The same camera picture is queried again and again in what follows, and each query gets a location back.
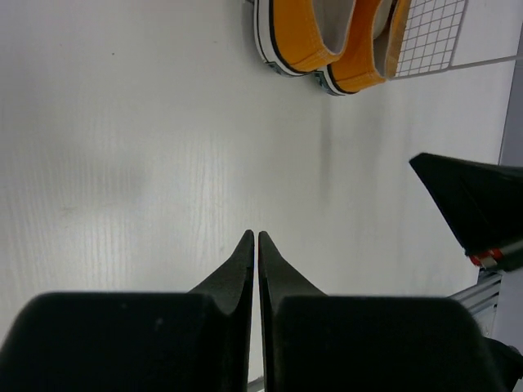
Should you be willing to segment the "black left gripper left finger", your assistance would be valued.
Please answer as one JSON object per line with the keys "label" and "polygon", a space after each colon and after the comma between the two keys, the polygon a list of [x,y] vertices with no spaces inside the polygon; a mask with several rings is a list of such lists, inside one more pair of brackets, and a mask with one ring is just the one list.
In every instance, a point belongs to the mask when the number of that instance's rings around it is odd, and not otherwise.
{"label": "black left gripper left finger", "polygon": [[4,391],[244,391],[254,235],[188,292],[49,292],[1,348]]}

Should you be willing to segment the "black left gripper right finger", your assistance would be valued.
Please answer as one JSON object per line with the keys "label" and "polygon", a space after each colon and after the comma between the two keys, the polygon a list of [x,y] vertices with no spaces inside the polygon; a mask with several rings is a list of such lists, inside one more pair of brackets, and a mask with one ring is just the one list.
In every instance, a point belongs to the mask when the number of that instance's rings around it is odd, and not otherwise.
{"label": "black left gripper right finger", "polygon": [[268,391],[502,391],[470,313],[449,298],[329,296],[258,236]]}

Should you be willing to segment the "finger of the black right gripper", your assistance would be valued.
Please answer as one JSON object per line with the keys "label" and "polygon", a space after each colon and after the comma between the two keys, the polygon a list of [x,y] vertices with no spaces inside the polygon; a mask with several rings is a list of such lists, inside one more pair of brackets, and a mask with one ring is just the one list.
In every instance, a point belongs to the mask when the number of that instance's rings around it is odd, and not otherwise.
{"label": "finger of the black right gripper", "polygon": [[522,268],[522,169],[420,153],[410,166],[473,265]]}

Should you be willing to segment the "white wire wooden shoe shelf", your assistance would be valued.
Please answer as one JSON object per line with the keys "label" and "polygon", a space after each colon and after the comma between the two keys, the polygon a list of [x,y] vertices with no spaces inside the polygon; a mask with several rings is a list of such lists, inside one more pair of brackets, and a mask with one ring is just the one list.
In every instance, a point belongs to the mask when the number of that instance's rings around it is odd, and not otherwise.
{"label": "white wire wooden shoe shelf", "polygon": [[412,1],[392,62],[390,80],[440,74],[453,68],[468,1]]}

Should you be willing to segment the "orange sneaker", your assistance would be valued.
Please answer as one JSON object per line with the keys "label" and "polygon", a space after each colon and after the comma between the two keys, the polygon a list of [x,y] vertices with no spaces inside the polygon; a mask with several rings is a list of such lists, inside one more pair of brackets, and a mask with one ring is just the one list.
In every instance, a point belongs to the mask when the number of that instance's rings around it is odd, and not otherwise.
{"label": "orange sneaker", "polygon": [[342,56],[314,72],[330,95],[347,96],[396,76],[411,2],[356,1]]}
{"label": "orange sneaker", "polygon": [[263,63],[299,77],[333,63],[349,39],[355,1],[255,0],[253,38]]}

